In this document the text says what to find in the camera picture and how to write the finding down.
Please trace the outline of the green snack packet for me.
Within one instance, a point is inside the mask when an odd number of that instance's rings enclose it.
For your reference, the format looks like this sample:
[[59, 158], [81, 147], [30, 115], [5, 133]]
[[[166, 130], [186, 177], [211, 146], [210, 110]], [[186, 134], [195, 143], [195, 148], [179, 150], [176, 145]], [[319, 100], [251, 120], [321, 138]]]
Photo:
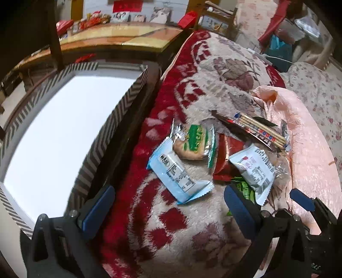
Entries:
[[226, 185], [232, 184], [236, 185], [237, 189], [243, 194], [243, 197], [246, 200], [256, 204], [255, 192], [243, 177], [234, 177], [232, 180], [226, 182]]

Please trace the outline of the white blue snack packet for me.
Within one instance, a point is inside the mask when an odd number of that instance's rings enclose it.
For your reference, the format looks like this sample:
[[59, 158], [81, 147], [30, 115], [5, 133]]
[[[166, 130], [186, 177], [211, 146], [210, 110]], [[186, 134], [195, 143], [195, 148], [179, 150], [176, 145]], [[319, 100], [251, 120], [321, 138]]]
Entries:
[[275, 180], [275, 166], [264, 150], [254, 144], [231, 155], [229, 161], [255, 192], [255, 201], [263, 206]]

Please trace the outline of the red foil snack packet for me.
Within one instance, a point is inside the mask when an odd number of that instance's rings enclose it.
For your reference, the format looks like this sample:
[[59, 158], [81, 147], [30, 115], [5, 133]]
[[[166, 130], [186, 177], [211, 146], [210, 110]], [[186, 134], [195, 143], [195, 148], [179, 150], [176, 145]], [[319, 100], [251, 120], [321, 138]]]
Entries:
[[215, 181], [228, 182], [240, 176], [238, 169], [229, 161], [230, 156], [244, 149], [244, 142], [225, 134], [219, 134], [216, 166], [213, 172]]

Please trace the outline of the light blue snack packet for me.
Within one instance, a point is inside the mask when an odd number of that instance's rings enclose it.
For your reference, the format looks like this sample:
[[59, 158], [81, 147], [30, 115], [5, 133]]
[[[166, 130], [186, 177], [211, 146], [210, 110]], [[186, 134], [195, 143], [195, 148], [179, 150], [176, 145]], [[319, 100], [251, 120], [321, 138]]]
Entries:
[[173, 141], [166, 137], [154, 150], [147, 164], [178, 204], [186, 204], [208, 194], [214, 184], [208, 180], [194, 180], [173, 150]]

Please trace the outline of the pink quilted blanket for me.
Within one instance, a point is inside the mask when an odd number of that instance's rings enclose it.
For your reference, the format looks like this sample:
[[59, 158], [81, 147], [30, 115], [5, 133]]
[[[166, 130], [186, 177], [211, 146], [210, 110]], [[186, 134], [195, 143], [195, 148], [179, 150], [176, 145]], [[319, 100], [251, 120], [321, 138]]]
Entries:
[[273, 188], [264, 208], [270, 212], [288, 209], [310, 229], [320, 233], [310, 212], [290, 199], [289, 192], [297, 188], [310, 198], [319, 198], [337, 217], [341, 210], [339, 175], [331, 150], [315, 120], [297, 94], [281, 87], [259, 86], [252, 91], [255, 101], [264, 108], [270, 122], [287, 123], [291, 151], [287, 157], [292, 178], [284, 186]]

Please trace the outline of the red floral plush blanket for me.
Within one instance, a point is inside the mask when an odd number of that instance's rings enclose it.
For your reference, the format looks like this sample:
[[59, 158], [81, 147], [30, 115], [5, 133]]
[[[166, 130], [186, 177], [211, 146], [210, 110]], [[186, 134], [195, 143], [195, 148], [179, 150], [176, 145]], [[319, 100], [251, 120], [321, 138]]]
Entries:
[[131, 156], [111, 183], [116, 200], [98, 237], [111, 277], [221, 277], [250, 243], [228, 215], [224, 185], [183, 206], [147, 162], [169, 134], [173, 120], [215, 124], [211, 112], [264, 116], [251, 91], [283, 86], [280, 74], [239, 44], [197, 31], [166, 70]]

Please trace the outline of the brown Nescafe coffee stick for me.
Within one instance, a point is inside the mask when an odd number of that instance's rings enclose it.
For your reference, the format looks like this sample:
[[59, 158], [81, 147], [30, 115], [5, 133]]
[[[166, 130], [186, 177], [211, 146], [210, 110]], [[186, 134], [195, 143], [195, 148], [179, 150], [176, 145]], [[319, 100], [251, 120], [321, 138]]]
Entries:
[[275, 151], [275, 148], [269, 140], [264, 138], [258, 132], [255, 132], [251, 128], [247, 127], [247, 125], [240, 123], [238, 120], [231, 118], [229, 116], [223, 116], [219, 114], [216, 110], [211, 110], [211, 115], [222, 122], [232, 133], [235, 135], [240, 134], [248, 137], [255, 142], [262, 143], [266, 146], [269, 150]]

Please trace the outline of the dark green wrapper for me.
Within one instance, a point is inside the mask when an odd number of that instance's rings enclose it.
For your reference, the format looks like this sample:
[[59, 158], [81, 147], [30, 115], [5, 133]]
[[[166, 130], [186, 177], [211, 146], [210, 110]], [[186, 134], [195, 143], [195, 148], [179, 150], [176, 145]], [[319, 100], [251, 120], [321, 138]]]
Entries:
[[253, 117], [253, 119], [256, 120], [257, 122], [259, 122], [259, 123], [265, 125], [265, 126], [268, 126], [268, 127], [277, 127], [276, 124], [274, 124], [273, 122], [270, 122], [270, 121], [266, 120], [265, 118], [255, 116], [255, 117]]

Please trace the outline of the cracker pack blue red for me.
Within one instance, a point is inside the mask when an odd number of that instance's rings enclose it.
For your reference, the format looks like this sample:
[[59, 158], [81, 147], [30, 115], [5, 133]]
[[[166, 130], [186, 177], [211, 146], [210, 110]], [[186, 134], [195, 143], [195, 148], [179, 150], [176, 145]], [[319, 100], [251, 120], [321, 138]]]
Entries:
[[286, 152], [289, 152], [292, 149], [289, 140], [275, 130], [275, 127], [265, 126], [242, 112], [235, 114], [234, 118], [272, 142], [275, 148], [279, 148]]

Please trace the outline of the green white cookie packet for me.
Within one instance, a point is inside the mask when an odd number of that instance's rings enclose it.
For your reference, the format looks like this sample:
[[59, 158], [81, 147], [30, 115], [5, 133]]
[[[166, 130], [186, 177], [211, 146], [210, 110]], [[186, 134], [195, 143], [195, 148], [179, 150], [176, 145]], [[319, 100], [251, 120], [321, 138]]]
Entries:
[[216, 152], [216, 131], [214, 126], [183, 124], [173, 120], [170, 138], [173, 150], [185, 160], [206, 160], [208, 168], [213, 167]]

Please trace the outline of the striped white storage box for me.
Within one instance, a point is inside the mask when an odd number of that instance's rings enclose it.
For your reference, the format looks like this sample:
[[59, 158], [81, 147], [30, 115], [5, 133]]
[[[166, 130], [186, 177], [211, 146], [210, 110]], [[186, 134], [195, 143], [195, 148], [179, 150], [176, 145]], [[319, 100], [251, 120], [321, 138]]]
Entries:
[[28, 237], [38, 215], [80, 209], [148, 66], [70, 64], [29, 97], [1, 146], [1, 202]]

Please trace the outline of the dark wooden chair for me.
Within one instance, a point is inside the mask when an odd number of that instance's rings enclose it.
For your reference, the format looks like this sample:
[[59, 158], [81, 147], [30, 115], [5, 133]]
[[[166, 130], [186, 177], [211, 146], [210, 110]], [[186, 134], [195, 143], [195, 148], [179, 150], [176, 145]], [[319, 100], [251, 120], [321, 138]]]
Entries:
[[1, 176], [6, 174], [10, 159], [16, 150], [29, 125], [39, 112], [57, 94], [61, 88], [76, 74], [95, 73], [99, 70], [129, 70], [137, 68], [140, 75], [134, 83], [124, 91], [118, 104], [113, 105], [106, 119], [100, 122], [100, 128], [86, 145], [86, 154], [82, 155], [82, 165], [70, 193], [66, 210], [79, 210], [84, 203], [94, 196], [99, 187], [92, 187], [97, 176], [97, 169], [111, 147], [110, 141], [116, 131], [120, 131], [128, 140], [137, 129], [137, 124], [129, 124], [129, 120], [140, 121], [141, 116], [159, 86], [160, 67], [148, 64], [129, 64], [125, 62], [81, 62], [65, 66], [54, 27], [55, 5], [53, 1], [27, 1], [19, 9], [16, 16], [1, 16], [1, 38], [6, 39], [1, 50], [1, 78], [4, 78], [20, 60], [35, 50], [50, 46], [55, 69], [40, 80], [29, 92], [26, 100], [17, 108], [1, 135]]

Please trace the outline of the wooden side shelf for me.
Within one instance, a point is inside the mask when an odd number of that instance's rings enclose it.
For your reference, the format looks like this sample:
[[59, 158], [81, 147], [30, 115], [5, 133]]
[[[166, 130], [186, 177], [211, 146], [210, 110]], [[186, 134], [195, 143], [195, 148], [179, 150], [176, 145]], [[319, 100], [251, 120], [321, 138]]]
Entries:
[[227, 10], [212, 1], [204, 1], [199, 5], [194, 30], [206, 30], [234, 40], [238, 32], [235, 25], [237, 11], [237, 7]]

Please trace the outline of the red gift box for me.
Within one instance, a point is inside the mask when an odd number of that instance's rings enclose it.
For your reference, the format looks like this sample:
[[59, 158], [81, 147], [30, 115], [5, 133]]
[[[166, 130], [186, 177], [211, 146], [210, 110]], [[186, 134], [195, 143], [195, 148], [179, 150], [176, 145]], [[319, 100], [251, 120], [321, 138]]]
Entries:
[[184, 30], [194, 27], [197, 15], [198, 13], [196, 11], [186, 13], [177, 23], [178, 27]]

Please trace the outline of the wooden coffee table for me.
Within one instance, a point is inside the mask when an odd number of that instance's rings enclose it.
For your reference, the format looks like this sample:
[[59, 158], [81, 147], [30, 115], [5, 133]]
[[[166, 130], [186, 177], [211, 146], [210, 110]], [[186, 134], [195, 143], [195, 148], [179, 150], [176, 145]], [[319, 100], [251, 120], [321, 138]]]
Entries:
[[60, 41], [65, 66], [92, 55], [93, 60], [152, 61], [164, 71], [186, 40], [186, 31], [157, 23], [108, 23]]

